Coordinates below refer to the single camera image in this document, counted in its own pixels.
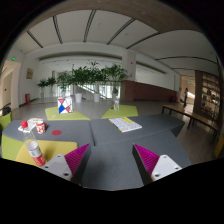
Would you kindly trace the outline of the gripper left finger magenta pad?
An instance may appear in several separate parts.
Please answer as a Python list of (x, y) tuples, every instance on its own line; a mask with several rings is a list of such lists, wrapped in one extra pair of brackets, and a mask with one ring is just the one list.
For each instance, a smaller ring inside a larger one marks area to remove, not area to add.
[(75, 184), (80, 184), (91, 155), (91, 144), (85, 144), (66, 155), (57, 154), (42, 169)]

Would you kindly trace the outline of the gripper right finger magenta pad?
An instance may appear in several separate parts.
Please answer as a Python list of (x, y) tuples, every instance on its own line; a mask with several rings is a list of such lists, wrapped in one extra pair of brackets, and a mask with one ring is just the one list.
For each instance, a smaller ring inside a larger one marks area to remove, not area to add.
[(144, 185), (181, 170), (168, 155), (159, 156), (137, 144), (133, 145), (132, 154)]

